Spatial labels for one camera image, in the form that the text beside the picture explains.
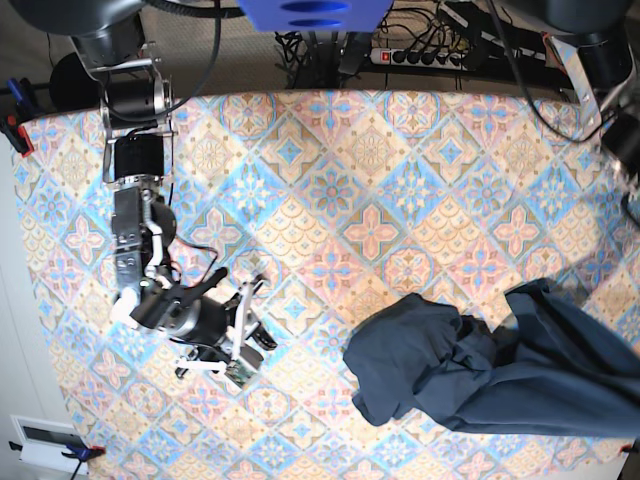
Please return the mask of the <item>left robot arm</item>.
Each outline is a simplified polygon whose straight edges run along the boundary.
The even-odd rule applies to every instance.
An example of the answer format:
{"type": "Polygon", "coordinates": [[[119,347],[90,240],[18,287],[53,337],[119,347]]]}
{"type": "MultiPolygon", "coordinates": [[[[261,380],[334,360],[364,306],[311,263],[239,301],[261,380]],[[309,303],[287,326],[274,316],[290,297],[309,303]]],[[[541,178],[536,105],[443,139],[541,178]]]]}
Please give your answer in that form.
{"type": "Polygon", "coordinates": [[[610,169],[623,190],[621,210],[639,225],[639,57],[624,21],[629,1],[508,1],[506,5],[536,26],[568,76],[580,106],[578,134],[554,127],[538,110],[525,85],[496,3],[486,6],[516,84],[536,119],[572,143],[599,138],[610,169]]]}

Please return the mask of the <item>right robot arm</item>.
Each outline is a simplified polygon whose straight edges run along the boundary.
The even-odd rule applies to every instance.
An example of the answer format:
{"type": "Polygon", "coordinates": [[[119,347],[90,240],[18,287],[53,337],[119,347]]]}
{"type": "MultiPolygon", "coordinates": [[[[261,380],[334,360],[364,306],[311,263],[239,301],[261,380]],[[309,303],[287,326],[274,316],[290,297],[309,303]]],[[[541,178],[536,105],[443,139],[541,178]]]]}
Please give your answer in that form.
{"type": "Polygon", "coordinates": [[[210,265],[194,285],[177,277],[169,248],[177,221],[162,186],[174,179],[172,115],[179,104],[146,38],[140,1],[17,1],[32,27],[69,38],[86,75],[98,86],[105,129],[102,181],[114,195],[118,294],[113,321],[145,334],[161,334],[188,347],[175,364],[222,373],[245,386],[275,340],[251,302],[263,285],[257,276],[227,301],[209,297],[227,275],[210,265]]]}

